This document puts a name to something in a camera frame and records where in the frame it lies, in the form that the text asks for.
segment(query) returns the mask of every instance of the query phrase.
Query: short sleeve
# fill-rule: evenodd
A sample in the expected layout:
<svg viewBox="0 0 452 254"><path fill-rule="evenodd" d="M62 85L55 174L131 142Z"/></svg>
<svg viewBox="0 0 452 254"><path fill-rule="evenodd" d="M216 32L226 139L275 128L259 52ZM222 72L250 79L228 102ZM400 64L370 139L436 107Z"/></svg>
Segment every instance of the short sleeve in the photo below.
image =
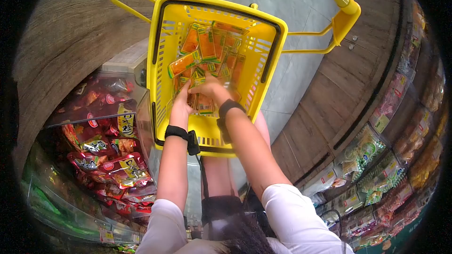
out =
<svg viewBox="0 0 452 254"><path fill-rule="evenodd" d="M262 194L262 205L280 242L293 254L352 254L349 245L330 232L315 213L312 201L290 184L273 184Z"/></svg>
<svg viewBox="0 0 452 254"><path fill-rule="evenodd" d="M186 244L184 215L179 207L169 200L157 199L136 253L172 254Z"/></svg>

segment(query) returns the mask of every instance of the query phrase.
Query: long dark hair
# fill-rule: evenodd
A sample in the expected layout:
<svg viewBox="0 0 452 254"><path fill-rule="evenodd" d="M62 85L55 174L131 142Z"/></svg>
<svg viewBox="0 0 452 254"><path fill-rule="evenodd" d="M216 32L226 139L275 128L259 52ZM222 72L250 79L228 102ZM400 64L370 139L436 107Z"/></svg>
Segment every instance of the long dark hair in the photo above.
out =
<svg viewBox="0 0 452 254"><path fill-rule="evenodd" d="M209 240L223 241L227 251L219 254L274 254L265 234L257 221L240 212L225 219L227 225L219 231L212 231Z"/></svg>

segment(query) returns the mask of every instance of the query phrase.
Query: black wristband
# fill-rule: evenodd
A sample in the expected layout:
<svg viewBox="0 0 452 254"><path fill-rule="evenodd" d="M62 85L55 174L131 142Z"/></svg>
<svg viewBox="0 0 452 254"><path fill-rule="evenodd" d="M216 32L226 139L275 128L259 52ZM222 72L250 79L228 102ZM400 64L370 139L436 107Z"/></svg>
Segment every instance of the black wristband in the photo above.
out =
<svg viewBox="0 0 452 254"><path fill-rule="evenodd" d="M168 125L168 127L166 127L166 131L165 131L165 138L172 136L172 135L178 136L178 137L186 140L187 142L189 141L189 133L187 133L186 130L184 130L181 127Z"/></svg>
<svg viewBox="0 0 452 254"><path fill-rule="evenodd" d="M240 103L228 99L220 106L220 109L218 110L218 115L220 116L220 119L224 119L226 117L226 113L232 108L239 108L240 110L243 111L243 113L246 114L246 110L243 108L242 105L240 105Z"/></svg>

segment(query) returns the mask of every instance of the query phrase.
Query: yellow shopping basket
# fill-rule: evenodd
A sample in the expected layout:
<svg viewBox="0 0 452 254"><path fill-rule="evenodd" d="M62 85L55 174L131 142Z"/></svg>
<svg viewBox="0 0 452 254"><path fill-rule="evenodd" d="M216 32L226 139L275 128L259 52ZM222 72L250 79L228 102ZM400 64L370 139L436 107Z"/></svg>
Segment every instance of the yellow shopping basket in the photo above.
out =
<svg viewBox="0 0 452 254"><path fill-rule="evenodd" d="M283 20L257 10L257 4L247 7L224 0L150 0L155 3L151 21L120 1L111 1L150 22L147 87L150 90L157 149L163 149L173 100L173 81L168 75L167 67L177 59L190 23L212 23L215 20L249 31L239 37L242 39L240 54L245 55L246 60L237 90L242 96L240 104L254 122L280 54L328 53L339 46L361 14L359 5L353 0L335 0L341 9L323 31L288 33ZM326 49L283 50L287 35L322 36L330 29L333 29L333 41ZM195 130L201 155L235 157L232 146L223 142L217 118L218 113L208 116L190 115L189 131Z"/></svg>

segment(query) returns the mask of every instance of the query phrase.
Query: hand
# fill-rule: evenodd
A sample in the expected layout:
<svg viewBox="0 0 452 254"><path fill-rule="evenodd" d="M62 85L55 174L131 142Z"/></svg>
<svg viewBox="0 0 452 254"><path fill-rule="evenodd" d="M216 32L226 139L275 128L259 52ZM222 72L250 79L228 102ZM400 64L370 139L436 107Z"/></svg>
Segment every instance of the hand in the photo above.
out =
<svg viewBox="0 0 452 254"><path fill-rule="evenodd" d="M179 94L176 99L174 99L171 115L169 116L170 125L181 127L186 131L188 131L189 127L189 115L193 112L193 108L187 104L190 82L191 81L188 80L180 89Z"/></svg>
<svg viewBox="0 0 452 254"><path fill-rule="evenodd" d="M197 87L189 89L189 93L201 93L212 98L218 107L226 100L232 99L226 88L208 71L206 71L206 81Z"/></svg>

